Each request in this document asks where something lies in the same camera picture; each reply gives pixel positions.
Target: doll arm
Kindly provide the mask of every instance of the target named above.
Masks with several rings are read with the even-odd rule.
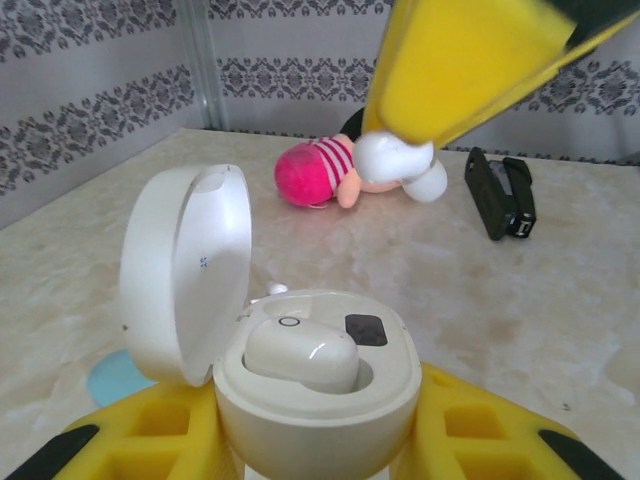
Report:
[[[342,208],[353,207],[358,201],[361,187],[362,180],[354,168],[344,176],[340,185],[338,185],[336,196],[340,206]]]

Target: gray wallpaper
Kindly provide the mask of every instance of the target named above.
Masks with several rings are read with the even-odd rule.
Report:
[[[182,126],[173,0],[0,0],[0,228]]]
[[[211,0],[209,25],[229,128],[335,133],[364,104],[391,3]],[[448,148],[477,145],[504,154],[618,162],[640,150],[639,78],[636,21]]]

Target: light blue object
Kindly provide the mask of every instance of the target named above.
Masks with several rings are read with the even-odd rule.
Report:
[[[87,378],[89,394],[101,408],[154,384],[140,373],[126,350],[114,352],[100,360]]]

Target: open case lid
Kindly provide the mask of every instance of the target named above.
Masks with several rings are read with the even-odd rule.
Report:
[[[133,208],[120,265],[122,329],[148,378],[201,386],[244,308],[251,207],[233,165],[156,175]]]

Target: striped shirt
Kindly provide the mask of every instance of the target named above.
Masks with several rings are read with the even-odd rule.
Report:
[[[311,140],[310,145],[320,150],[322,161],[327,174],[331,189],[335,192],[344,176],[353,169],[353,156],[347,147],[333,137],[321,137]]]

